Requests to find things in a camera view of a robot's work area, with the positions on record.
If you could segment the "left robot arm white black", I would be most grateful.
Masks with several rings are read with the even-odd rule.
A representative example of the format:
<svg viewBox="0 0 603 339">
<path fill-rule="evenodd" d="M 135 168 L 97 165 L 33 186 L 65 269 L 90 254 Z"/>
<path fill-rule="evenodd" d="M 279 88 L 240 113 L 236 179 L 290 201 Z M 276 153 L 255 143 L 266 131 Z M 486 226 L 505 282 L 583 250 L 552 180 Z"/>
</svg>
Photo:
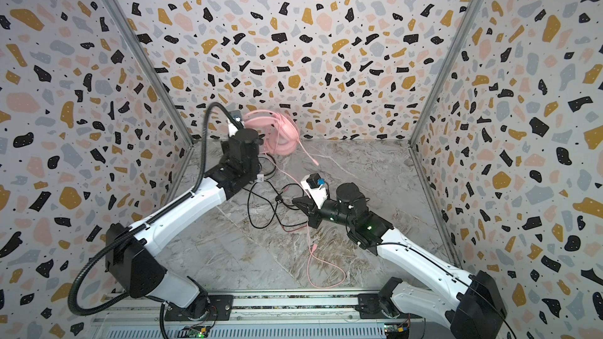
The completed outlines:
<svg viewBox="0 0 603 339">
<path fill-rule="evenodd" d="M 261 144 L 256 130 L 238 130 L 221 144 L 220 163 L 205 172 L 200 187 L 183 194 L 174 209 L 154 213 L 128 228 L 121 224 L 110 227 L 107 232 L 110 241 L 142 228 L 105 256 L 106 268 L 125 292 L 132 298 L 166 301 L 190 320 L 200 320 L 209 314 L 210 300 L 204 288 L 168 270 L 155 256 L 202 215 L 256 181 L 261 169 L 258 159 Z"/>
</svg>

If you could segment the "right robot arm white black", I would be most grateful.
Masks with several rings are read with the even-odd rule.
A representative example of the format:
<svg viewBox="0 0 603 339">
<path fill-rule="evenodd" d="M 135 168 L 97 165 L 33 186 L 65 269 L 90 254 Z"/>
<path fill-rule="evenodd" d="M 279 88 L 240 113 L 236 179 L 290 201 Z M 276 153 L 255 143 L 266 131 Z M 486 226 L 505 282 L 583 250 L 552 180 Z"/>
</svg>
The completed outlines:
<svg viewBox="0 0 603 339">
<path fill-rule="evenodd" d="M 418 315 L 449 329 L 456 338 L 498 337 L 507 310 L 488 273 L 471 274 L 424 250 L 371 211 L 354 183 L 339 185 L 334 198 L 318 174 L 307 176 L 301 187 L 304 194 L 293 204 L 307 216 L 309 227 L 318 229 L 324 221 L 340 224 L 359 248 L 403 268 L 422 283 L 417 288 L 391 278 L 377 293 L 373 313 L 392 319 L 405 313 Z"/>
</svg>

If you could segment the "pink headphones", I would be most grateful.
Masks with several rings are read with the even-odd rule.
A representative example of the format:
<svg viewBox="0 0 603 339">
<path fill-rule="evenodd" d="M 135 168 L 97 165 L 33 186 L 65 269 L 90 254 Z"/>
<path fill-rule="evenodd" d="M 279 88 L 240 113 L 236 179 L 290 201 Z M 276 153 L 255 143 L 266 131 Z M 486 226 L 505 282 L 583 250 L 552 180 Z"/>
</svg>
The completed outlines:
<svg viewBox="0 0 603 339">
<path fill-rule="evenodd" d="M 272 155 L 291 155 L 298 146 L 315 164 L 319 165 L 317 160 L 306 151 L 301 143 L 301 134 L 294 121 L 276 111 L 254 110 L 243 116 L 243 122 L 246 128 L 261 131 L 264 135 L 264 149 L 266 153 Z"/>
</svg>

